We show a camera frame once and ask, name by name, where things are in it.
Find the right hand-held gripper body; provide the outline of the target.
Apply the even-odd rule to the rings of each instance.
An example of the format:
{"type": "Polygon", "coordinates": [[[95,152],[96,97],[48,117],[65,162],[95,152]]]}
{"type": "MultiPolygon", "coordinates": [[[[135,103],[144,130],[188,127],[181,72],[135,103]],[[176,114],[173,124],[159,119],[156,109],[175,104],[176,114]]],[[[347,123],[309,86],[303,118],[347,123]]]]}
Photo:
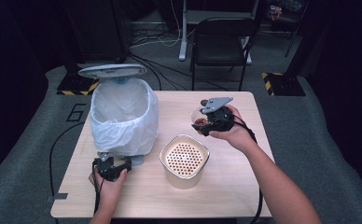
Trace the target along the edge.
{"type": "Polygon", "coordinates": [[[234,124],[234,116],[226,107],[226,104],[233,100],[232,97],[214,97],[208,99],[208,104],[203,106],[201,112],[207,116],[210,126],[201,130],[204,136],[208,136],[211,131],[226,132],[234,124]]]}

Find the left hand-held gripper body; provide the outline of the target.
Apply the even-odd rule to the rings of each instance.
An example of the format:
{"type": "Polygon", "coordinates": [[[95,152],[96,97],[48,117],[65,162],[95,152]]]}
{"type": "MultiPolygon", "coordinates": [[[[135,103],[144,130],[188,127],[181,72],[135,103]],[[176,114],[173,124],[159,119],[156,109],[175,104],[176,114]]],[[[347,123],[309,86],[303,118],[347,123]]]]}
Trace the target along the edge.
{"type": "Polygon", "coordinates": [[[99,152],[96,167],[102,178],[115,181],[124,169],[128,169],[128,159],[117,160],[111,153],[99,152]]]}

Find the clear plastic cup with leftovers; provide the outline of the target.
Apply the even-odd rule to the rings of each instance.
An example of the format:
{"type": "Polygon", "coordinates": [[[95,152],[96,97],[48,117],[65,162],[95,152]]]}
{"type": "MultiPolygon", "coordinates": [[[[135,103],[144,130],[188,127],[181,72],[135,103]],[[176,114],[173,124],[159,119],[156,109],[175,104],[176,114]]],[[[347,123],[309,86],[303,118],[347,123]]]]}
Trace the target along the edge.
{"type": "Polygon", "coordinates": [[[195,125],[203,126],[208,123],[207,116],[201,112],[201,108],[195,108],[191,113],[191,121],[195,125]]]}

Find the beige container with perforated strainer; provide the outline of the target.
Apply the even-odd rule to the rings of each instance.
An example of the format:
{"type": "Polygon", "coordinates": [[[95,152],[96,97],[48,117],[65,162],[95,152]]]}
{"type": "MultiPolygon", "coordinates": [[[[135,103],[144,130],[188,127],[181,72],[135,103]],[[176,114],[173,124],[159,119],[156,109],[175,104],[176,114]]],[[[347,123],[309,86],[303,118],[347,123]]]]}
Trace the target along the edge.
{"type": "Polygon", "coordinates": [[[160,152],[165,176],[178,189],[191,189],[200,182],[209,157],[208,148],[186,134],[173,138],[160,152]]]}

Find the person's left hand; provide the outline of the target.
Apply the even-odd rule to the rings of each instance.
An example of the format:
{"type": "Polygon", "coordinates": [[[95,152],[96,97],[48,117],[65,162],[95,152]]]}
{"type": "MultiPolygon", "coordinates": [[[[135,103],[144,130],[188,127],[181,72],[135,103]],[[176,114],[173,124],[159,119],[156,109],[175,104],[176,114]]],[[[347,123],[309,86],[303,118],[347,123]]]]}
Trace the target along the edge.
{"type": "Polygon", "coordinates": [[[120,176],[115,181],[108,181],[102,178],[97,170],[90,174],[89,181],[93,186],[97,186],[100,191],[99,211],[115,213],[126,176],[126,169],[120,172],[120,176]]]}

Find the person's right hand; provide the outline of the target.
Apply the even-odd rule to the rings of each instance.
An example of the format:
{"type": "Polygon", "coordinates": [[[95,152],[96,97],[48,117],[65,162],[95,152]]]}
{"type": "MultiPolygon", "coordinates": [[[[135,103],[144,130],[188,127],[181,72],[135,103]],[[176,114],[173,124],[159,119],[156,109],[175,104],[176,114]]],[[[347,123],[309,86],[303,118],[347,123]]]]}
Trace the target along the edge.
{"type": "Polygon", "coordinates": [[[236,107],[233,105],[227,105],[227,108],[234,116],[236,124],[226,132],[211,131],[209,135],[227,141],[232,147],[240,150],[243,154],[247,154],[253,147],[257,146],[257,143],[253,140],[250,133],[245,128],[245,122],[236,107]]]}

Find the black folding chair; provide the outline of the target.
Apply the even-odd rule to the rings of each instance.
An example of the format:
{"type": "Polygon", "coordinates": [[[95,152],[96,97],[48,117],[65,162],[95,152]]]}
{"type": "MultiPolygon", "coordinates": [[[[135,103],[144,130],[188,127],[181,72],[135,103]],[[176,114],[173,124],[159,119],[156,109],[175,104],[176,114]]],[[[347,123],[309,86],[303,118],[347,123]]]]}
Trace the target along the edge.
{"type": "Polygon", "coordinates": [[[195,90],[197,66],[236,66],[242,68],[238,80],[240,90],[243,86],[247,55],[250,52],[261,19],[251,18],[209,18],[201,21],[195,28],[189,71],[191,88],[195,90]]]}

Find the black stand with striped base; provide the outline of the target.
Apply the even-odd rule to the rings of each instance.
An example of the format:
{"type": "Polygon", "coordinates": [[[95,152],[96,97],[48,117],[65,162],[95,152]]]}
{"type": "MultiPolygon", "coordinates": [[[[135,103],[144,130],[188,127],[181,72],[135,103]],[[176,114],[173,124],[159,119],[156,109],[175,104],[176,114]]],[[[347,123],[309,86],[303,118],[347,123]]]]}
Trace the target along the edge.
{"type": "Polygon", "coordinates": [[[262,73],[266,91],[272,96],[305,96],[298,75],[308,62],[323,29],[320,0],[306,0],[285,55],[289,54],[296,34],[302,34],[299,46],[284,73],[262,73]]]}
{"type": "Polygon", "coordinates": [[[66,74],[57,88],[61,95],[92,95],[98,85],[98,80],[81,76],[78,71],[80,67],[76,63],[64,65],[66,74]]]}

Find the large black cabinet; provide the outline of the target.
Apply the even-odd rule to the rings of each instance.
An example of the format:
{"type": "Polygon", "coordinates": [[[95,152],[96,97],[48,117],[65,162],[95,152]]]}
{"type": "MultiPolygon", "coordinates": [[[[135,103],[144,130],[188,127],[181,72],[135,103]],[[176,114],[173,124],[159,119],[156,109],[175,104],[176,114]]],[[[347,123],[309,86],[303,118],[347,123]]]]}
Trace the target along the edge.
{"type": "Polygon", "coordinates": [[[85,62],[126,60],[132,27],[125,0],[63,0],[63,5],[85,62]]]}

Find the white metal desk frame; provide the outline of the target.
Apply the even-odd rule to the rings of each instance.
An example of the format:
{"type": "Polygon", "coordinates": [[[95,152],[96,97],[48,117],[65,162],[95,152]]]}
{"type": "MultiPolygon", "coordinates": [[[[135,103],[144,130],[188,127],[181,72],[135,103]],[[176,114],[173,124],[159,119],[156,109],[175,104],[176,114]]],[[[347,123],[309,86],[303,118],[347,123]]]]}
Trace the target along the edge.
{"type": "Polygon", "coordinates": [[[183,62],[188,52],[188,25],[212,17],[254,18],[260,0],[181,0],[181,20],[178,23],[180,49],[178,60],[183,62]]]}

